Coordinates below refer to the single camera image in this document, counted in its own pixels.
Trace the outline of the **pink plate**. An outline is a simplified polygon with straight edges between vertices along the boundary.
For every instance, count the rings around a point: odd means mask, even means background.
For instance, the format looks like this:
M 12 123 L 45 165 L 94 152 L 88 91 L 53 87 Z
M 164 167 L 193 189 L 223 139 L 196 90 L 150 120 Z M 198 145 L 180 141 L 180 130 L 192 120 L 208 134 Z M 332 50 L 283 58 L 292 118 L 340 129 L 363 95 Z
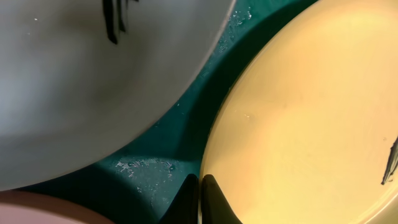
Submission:
M 113 224 L 81 205 L 48 195 L 1 192 L 1 224 Z

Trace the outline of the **teal plastic tray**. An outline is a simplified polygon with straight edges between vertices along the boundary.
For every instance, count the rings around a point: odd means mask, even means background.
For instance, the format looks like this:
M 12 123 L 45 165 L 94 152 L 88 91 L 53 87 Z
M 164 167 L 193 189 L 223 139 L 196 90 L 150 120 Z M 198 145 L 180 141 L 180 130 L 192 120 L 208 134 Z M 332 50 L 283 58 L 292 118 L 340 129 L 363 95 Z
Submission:
M 115 223 L 157 223 L 188 174 L 199 174 L 211 126 L 239 74 L 312 0 L 238 0 L 217 46 L 178 101 L 146 132 L 90 166 L 26 191 Z

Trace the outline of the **light blue plate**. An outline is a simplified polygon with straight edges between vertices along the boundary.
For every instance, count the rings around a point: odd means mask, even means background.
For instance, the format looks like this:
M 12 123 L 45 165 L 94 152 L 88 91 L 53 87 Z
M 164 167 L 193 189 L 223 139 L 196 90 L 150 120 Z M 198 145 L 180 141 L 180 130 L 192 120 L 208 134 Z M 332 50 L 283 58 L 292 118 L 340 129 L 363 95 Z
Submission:
M 234 0 L 1 0 L 1 190 L 90 165 L 194 81 Z

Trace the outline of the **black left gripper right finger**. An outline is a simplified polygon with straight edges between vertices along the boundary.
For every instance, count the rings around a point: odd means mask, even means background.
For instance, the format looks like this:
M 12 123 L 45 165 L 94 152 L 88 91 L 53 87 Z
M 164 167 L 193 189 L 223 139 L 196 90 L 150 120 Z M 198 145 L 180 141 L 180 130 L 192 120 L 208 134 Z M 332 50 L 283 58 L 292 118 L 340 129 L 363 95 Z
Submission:
M 201 214 L 202 224 L 242 224 L 211 174 L 202 178 Z

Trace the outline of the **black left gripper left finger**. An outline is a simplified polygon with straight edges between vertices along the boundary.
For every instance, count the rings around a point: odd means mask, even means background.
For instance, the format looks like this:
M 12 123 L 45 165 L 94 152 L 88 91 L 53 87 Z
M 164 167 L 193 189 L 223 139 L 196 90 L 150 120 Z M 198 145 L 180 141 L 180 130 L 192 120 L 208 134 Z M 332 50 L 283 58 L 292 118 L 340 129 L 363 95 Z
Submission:
M 198 224 L 198 177 L 189 174 L 159 224 Z

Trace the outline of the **yellow plate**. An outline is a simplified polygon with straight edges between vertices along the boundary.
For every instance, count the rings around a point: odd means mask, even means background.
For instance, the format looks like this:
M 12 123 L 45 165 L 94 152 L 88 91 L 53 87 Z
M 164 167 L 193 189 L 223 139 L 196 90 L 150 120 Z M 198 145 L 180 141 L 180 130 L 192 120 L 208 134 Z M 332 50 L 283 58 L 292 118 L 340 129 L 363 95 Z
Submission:
M 228 93 L 201 175 L 243 223 L 397 222 L 397 1 L 318 1 Z

